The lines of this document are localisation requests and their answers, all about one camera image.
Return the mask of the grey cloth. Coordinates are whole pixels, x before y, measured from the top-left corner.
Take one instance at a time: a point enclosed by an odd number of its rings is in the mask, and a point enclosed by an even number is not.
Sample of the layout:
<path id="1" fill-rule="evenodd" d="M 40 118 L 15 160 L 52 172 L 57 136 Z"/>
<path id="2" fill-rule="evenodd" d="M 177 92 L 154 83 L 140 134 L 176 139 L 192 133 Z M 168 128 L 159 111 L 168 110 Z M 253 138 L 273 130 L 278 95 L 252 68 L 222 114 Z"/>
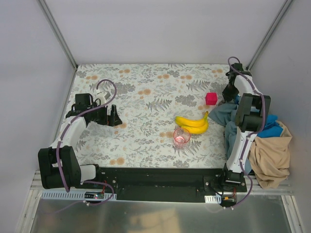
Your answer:
<path id="1" fill-rule="evenodd" d="M 222 106 L 222 105 L 226 105 L 226 104 L 230 104 L 230 102 L 228 102 L 228 101 L 225 101 L 225 100 L 221 100 L 218 104 L 217 104 L 217 106 L 219 107 L 219 106 Z"/>

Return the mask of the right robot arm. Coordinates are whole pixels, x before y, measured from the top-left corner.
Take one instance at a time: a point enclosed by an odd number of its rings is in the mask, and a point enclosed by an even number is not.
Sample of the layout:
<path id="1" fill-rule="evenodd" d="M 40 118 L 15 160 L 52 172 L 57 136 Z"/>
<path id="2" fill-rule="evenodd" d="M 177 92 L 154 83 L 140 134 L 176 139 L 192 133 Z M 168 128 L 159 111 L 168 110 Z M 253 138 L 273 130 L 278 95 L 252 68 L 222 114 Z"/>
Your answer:
<path id="1" fill-rule="evenodd" d="M 222 92 L 226 102 L 240 96 L 236 111 L 235 125 L 237 134 L 231 155 L 224 165 L 218 178 L 223 191 L 232 191 L 234 188 L 246 191 L 245 163 L 251 144 L 258 133 L 264 129 L 271 98 L 263 95 L 253 83 L 251 74 L 245 71 L 240 62 L 230 66 L 228 84 Z"/>

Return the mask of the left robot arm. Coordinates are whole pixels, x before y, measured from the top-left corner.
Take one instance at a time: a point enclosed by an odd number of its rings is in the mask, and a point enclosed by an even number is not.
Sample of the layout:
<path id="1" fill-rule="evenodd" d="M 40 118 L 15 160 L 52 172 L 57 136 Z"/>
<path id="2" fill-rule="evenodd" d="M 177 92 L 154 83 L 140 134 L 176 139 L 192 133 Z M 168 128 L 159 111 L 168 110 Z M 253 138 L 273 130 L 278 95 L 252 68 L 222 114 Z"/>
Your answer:
<path id="1" fill-rule="evenodd" d="M 38 163 L 42 186 L 45 189 L 79 187 L 86 181 L 98 178 L 99 166 L 80 165 L 75 153 L 78 141 L 89 123 L 103 126 L 118 126 L 122 121 L 116 105 L 108 112 L 107 104 L 112 101 L 109 92 L 75 95 L 75 102 L 65 116 L 61 134 L 48 147 L 38 152 Z"/>

